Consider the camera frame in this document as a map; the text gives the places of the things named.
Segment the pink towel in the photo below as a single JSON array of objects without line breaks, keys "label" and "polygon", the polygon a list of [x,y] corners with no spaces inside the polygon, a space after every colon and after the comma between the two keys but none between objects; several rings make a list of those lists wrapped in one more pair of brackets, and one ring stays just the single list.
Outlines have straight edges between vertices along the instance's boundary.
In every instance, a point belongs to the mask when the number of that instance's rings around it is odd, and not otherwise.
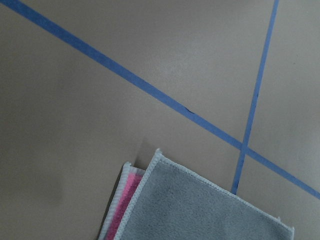
[{"label": "pink towel", "polygon": [[156,150],[126,162],[100,240],[292,240],[295,231]]}]

